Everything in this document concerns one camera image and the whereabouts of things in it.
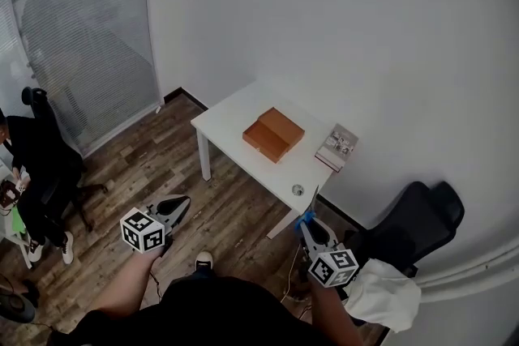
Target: chair backrest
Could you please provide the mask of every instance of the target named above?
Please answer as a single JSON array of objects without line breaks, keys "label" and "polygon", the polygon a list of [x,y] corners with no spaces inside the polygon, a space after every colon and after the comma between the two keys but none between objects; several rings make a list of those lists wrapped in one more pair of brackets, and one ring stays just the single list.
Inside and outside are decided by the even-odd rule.
[{"label": "chair backrest", "polygon": [[367,231],[363,251],[404,271],[456,236],[465,209],[454,189],[411,183],[388,216]]},{"label": "chair backrest", "polygon": [[47,91],[42,90],[41,88],[25,87],[22,91],[22,102],[31,107],[34,118],[42,120],[46,124],[48,127],[46,134],[51,135],[53,139],[57,140],[58,143],[62,145],[63,154],[65,155],[68,164],[73,169],[80,169],[83,164],[81,155],[63,140],[62,134],[59,130],[58,121],[56,120],[56,116],[50,106],[49,100],[47,100]]}]

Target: green object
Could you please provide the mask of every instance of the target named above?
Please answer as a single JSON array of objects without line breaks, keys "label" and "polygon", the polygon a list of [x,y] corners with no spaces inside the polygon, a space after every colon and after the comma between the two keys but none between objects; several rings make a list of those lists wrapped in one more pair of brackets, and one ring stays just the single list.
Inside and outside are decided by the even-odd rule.
[{"label": "green object", "polygon": [[13,231],[16,233],[25,233],[25,225],[24,225],[24,222],[22,221],[22,218],[19,215],[17,207],[12,208],[12,214],[13,214]]}]

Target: white shoe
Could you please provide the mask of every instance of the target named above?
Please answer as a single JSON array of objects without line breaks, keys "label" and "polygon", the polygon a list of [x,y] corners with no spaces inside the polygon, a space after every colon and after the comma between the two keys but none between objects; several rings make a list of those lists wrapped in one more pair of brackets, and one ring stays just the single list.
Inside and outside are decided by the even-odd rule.
[{"label": "white shoe", "polygon": [[202,251],[196,256],[195,260],[195,271],[198,271],[200,267],[209,267],[212,270],[214,262],[212,260],[212,255],[208,251]]},{"label": "white shoe", "polygon": [[29,242],[29,254],[28,254],[29,261],[31,263],[37,263],[38,261],[40,261],[41,251],[43,251],[44,246],[45,245],[38,244],[36,241],[31,239],[31,241]]},{"label": "white shoe", "polygon": [[62,248],[63,253],[63,262],[66,265],[72,264],[72,261],[74,261],[74,251],[72,250],[72,246],[74,245],[74,236],[72,233],[69,233],[68,231],[65,232],[66,235],[66,244]]}]

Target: black jacket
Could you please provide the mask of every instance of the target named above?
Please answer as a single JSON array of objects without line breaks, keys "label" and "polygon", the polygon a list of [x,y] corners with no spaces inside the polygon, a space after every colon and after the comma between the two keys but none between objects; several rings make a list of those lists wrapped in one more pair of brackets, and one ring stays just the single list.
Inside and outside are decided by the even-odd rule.
[{"label": "black jacket", "polygon": [[28,117],[6,119],[11,137],[6,148],[13,155],[13,168],[25,166],[31,179],[55,176],[66,168],[66,144],[53,138],[45,123]]}]

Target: gray wall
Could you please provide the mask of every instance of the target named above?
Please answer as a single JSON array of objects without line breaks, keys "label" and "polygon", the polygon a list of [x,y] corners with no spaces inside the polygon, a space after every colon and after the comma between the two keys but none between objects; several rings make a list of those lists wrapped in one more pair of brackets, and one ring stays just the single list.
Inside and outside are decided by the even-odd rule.
[{"label": "gray wall", "polygon": [[323,193],[362,224],[380,220],[406,183],[448,180],[466,216],[456,239],[420,264],[431,271],[516,232],[517,5],[152,0],[150,8],[159,79],[207,105],[261,79],[359,136]]},{"label": "gray wall", "polygon": [[457,300],[422,304],[413,327],[384,346],[501,346],[519,323],[519,280]]}]

